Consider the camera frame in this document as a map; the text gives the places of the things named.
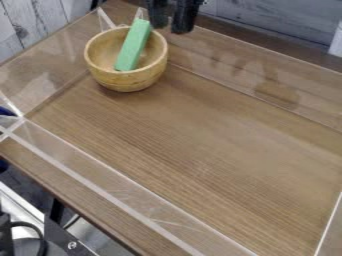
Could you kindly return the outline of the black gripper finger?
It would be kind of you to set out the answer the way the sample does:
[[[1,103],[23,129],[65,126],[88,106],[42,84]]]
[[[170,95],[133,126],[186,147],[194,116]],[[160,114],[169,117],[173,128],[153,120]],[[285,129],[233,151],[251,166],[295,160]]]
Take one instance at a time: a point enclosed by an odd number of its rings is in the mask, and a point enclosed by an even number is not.
[[[184,34],[192,31],[201,4],[203,0],[176,0],[170,24],[172,33]]]
[[[168,24],[168,0],[145,0],[149,22],[153,28],[164,28]]]

